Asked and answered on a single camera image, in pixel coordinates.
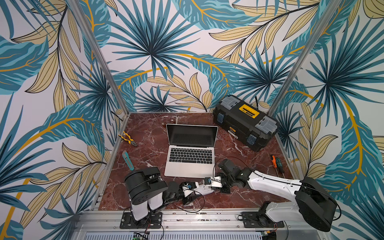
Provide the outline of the silver laptop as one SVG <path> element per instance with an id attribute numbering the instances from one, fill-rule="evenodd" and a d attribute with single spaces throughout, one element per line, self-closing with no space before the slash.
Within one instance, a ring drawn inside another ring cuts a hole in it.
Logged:
<path id="1" fill-rule="evenodd" d="M 217 126 L 167 124 L 166 177 L 204 179 L 215 173 Z"/>

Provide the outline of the white wireless mouse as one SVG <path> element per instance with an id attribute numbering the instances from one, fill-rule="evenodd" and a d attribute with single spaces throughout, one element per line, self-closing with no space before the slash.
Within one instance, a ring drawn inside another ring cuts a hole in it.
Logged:
<path id="1" fill-rule="evenodd" d="M 201 196 L 209 195 L 214 192 L 215 190 L 213 190 L 212 187 L 208 185 L 199 185 L 197 188 L 194 189 L 194 193 L 196 195 L 201 195 Z"/>

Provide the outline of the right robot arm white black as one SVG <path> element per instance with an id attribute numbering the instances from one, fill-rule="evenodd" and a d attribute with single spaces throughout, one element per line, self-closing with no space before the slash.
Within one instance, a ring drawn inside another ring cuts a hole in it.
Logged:
<path id="1" fill-rule="evenodd" d="M 273 222 L 306 222 L 314 229 L 329 232 L 340 207 L 337 201 L 314 179 L 283 179 L 253 171 L 246 167 L 240 169 L 231 160 L 222 160 L 222 185 L 225 188 L 237 186 L 254 191 L 270 193 L 288 200 L 285 203 L 264 203 L 262 214 Z"/>

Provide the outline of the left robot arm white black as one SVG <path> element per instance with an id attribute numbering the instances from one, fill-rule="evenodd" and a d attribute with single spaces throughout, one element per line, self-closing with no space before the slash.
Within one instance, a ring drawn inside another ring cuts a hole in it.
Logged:
<path id="1" fill-rule="evenodd" d="M 135 170 L 125 177 L 125 186 L 131 203 L 131 213 L 136 222 L 146 219 L 153 212 L 167 205 L 182 201 L 184 205 L 203 195 L 197 183 L 167 183 L 157 167 Z"/>

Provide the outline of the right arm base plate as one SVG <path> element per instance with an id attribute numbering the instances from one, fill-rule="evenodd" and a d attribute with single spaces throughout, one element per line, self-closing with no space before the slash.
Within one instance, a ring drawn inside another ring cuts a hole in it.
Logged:
<path id="1" fill-rule="evenodd" d="M 238 220 L 243 222 L 244 228 L 246 229 L 253 228 L 275 230 L 285 227 L 283 221 L 273 222 L 267 217 L 266 214 L 259 212 L 241 212 Z"/>

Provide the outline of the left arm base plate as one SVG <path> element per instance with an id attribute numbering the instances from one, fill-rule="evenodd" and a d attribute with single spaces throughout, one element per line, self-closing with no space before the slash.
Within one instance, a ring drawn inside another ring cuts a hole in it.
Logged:
<path id="1" fill-rule="evenodd" d="M 124 212 L 122 215 L 120 229 L 160 229 L 163 213 L 148 214 L 141 220 L 135 220 L 131 212 Z"/>

